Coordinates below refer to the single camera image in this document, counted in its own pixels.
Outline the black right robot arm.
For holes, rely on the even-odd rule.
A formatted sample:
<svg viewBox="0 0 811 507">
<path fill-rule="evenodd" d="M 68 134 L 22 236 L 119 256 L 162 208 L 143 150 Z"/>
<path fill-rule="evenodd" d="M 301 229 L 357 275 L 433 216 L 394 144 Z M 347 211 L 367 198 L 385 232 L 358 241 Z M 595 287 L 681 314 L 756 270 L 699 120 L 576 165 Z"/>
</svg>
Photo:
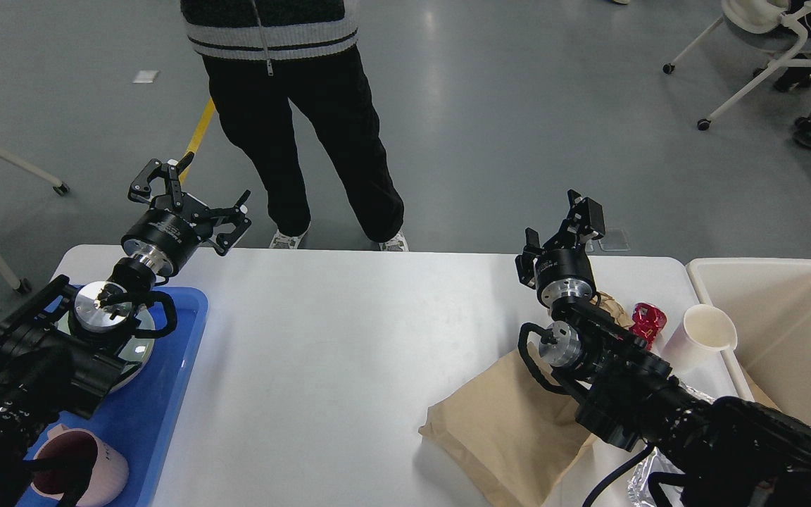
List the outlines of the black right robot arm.
<svg viewBox="0 0 811 507">
<path fill-rule="evenodd" d="M 664 487 L 680 487 L 685 506 L 811 506 L 811 427 L 760 402 L 734 396 L 708 402 L 690 394 L 669 363 L 643 338 L 596 305 L 598 290 L 586 243 L 605 234 L 602 206 L 569 190 L 559 231 L 541 243 L 527 228 L 515 259 L 520 282 L 536 292 L 550 327 L 527 322 L 517 343 L 538 385 L 569 395 L 576 423 L 609 445 L 641 452 L 603 478 L 585 498 L 659 450 L 676 472 L 651 472 L 655 504 Z"/>
</svg>

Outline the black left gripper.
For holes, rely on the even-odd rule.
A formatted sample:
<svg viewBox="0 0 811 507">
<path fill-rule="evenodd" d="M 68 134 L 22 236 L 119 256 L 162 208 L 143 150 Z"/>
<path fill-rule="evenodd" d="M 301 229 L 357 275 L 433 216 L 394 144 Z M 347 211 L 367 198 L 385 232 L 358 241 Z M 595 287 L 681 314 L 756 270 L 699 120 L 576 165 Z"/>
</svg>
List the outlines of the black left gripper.
<svg viewBox="0 0 811 507">
<path fill-rule="evenodd" d="M 174 163 L 152 158 L 128 189 L 129 200 L 148 204 L 149 209 L 123 235 L 122 249 L 164 278 L 177 275 L 200 244 L 226 256 L 251 226 L 245 206 L 251 190 L 225 208 L 209 208 L 183 192 L 180 176 L 193 158 L 194 153 Z M 164 181 L 166 193 L 153 197 L 155 179 Z"/>
</svg>

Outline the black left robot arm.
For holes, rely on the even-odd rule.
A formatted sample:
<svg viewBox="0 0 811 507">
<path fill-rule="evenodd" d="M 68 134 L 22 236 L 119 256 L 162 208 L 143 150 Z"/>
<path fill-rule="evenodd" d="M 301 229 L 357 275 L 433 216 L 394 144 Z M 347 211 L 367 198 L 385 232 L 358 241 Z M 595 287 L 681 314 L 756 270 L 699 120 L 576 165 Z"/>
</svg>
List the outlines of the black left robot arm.
<svg viewBox="0 0 811 507">
<path fill-rule="evenodd" d="M 244 192 L 234 205 L 210 208 L 184 192 L 194 158 L 152 158 L 128 189 L 148 206 L 123 235 L 125 255 L 106 280 L 81 287 L 61 275 L 0 323 L 0 506 L 14 506 L 36 475 L 65 472 L 58 505 L 77 506 L 92 485 L 92 458 L 26 455 L 61 412 L 91 418 L 130 376 L 120 356 L 133 338 L 167 337 L 177 327 L 175 302 L 157 278 L 176 276 L 202 244 L 225 256 L 250 228 Z"/>
</svg>

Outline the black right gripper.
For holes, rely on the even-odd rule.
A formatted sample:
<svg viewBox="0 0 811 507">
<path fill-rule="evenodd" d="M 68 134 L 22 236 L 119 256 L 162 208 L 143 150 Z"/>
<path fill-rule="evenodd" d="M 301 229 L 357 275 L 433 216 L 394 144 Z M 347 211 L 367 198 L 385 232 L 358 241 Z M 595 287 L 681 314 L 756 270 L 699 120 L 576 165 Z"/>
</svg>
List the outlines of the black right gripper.
<svg viewBox="0 0 811 507">
<path fill-rule="evenodd" d="M 515 257 L 519 282 L 535 287 L 538 301 L 553 308 L 561 301 L 591 301 L 596 282 L 586 244 L 602 239 L 606 226 L 604 211 L 596 200 L 567 190 L 570 208 L 559 231 L 541 248 L 539 234 L 524 229 L 525 245 Z"/>
</svg>

